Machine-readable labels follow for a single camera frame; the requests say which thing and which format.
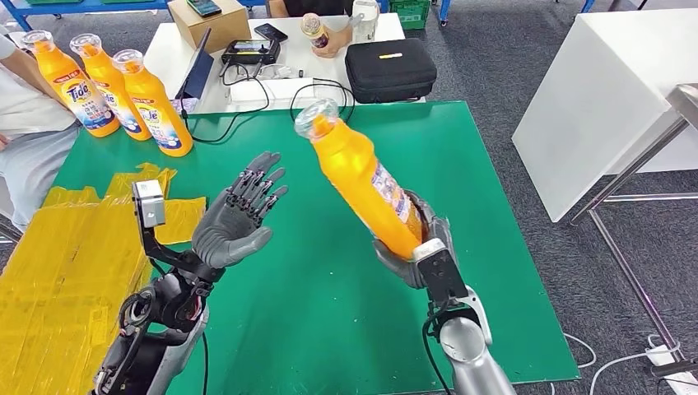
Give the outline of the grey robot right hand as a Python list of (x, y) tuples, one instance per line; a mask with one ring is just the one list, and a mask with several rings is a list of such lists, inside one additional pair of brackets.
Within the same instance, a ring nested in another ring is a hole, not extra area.
[[(454, 241), (450, 231), (450, 223), (448, 219), (437, 216), (430, 204), (418, 194), (408, 189), (405, 190), (405, 193), (410, 198), (421, 216), (423, 240), (428, 241), (434, 238), (440, 239), (448, 248), (456, 267), (459, 267), (458, 257), (454, 249)], [(372, 244), (378, 260), (382, 262), (382, 264), (394, 275), (403, 280), (405, 284), (413, 289), (422, 289), (426, 287), (426, 283), (415, 263), (404, 260), (397, 254), (393, 253), (379, 239), (374, 239)]]

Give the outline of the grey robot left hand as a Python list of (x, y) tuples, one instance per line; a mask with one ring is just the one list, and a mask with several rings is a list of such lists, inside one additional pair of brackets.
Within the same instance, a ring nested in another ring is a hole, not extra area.
[(207, 266), (233, 266), (271, 239), (263, 220), (288, 191), (286, 185), (273, 189), (286, 173), (277, 165), (280, 159), (278, 152), (260, 154), (209, 206), (192, 238), (193, 251)]

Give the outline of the person's left hand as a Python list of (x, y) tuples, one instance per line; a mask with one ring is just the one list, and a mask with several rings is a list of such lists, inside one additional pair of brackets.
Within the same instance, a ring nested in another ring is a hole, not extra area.
[(325, 33), (328, 37), (328, 43), (322, 47), (312, 47), (312, 52), (320, 58), (334, 58), (337, 53), (352, 42), (353, 28), (350, 25), (345, 26), (341, 30), (332, 30), (325, 28)]

